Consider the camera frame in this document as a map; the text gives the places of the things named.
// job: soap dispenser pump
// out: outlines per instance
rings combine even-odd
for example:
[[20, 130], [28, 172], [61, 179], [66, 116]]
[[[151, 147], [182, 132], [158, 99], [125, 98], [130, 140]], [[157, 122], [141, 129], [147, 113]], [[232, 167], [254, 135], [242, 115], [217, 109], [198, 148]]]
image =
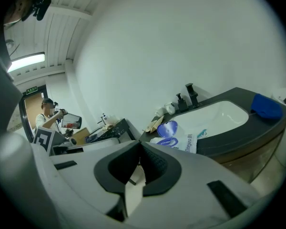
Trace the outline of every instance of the soap dispenser pump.
[[178, 108], [180, 112], [187, 111], [189, 108], [186, 104], [186, 101], [180, 96], [180, 94], [176, 95], [178, 97]]

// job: person's arm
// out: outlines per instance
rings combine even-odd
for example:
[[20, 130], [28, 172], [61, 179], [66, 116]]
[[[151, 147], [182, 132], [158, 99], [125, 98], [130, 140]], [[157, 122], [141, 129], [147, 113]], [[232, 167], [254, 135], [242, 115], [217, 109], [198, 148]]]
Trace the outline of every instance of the person's arm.
[[63, 112], [60, 110], [57, 114], [53, 115], [48, 121], [43, 123], [41, 126], [44, 128], [50, 129], [51, 125], [58, 119], [60, 116], [63, 115]]

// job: white shirt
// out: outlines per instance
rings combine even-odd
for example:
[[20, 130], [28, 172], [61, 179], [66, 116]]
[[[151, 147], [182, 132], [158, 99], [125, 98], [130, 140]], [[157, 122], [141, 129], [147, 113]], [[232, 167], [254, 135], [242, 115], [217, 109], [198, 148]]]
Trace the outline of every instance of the white shirt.
[[[40, 125], [43, 125], [45, 122], [47, 122], [50, 118], [46, 117], [46, 116], [43, 116], [42, 114], [39, 114], [36, 116], [36, 120], [35, 120], [35, 123], [36, 123], [36, 129], [38, 129], [38, 127]], [[51, 125], [50, 127], [51, 130], [54, 130], [54, 131], [57, 131], [59, 132], [59, 129], [56, 125], [56, 121]]]

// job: fluorescent light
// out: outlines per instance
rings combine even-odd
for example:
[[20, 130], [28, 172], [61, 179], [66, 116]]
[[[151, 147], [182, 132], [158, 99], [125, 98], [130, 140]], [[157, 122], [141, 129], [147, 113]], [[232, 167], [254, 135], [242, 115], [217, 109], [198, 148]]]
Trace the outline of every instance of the fluorescent light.
[[44, 52], [34, 53], [27, 55], [25, 57], [21, 57], [18, 59], [15, 59], [11, 63], [11, 67], [9, 68], [8, 72], [20, 69], [24, 66], [28, 66], [34, 63], [40, 63], [45, 61], [45, 55]]

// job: white cup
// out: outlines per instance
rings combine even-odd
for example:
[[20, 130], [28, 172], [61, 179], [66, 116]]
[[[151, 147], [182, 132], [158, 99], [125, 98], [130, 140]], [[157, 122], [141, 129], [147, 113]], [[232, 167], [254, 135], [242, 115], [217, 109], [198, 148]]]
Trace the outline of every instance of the white cup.
[[175, 105], [173, 104], [173, 102], [168, 102], [164, 106], [170, 115], [175, 114], [176, 110], [175, 110]]
[[164, 109], [160, 108], [154, 113], [157, 117], [162, 117], [164, 115]]

